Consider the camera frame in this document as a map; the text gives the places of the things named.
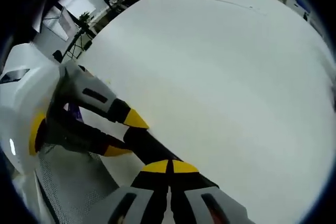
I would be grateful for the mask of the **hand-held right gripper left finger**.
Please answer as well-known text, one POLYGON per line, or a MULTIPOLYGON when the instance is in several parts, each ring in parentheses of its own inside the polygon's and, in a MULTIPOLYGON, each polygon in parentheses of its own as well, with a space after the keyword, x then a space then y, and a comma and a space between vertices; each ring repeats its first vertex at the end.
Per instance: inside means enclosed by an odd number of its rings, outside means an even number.
POLYGON ((130 187, 109 197, 107 223, 162 223, 167 208, 169 160, 145 165, 130 187))

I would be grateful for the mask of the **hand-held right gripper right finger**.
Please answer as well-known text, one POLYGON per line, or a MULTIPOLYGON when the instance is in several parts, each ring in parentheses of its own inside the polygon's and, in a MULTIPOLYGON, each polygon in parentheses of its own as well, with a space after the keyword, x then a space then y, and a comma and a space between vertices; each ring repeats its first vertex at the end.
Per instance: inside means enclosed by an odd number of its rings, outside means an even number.
POLYGON ((248 223, 246 208, 193 165, 172 160, 171 210, 175 223, 248 223))

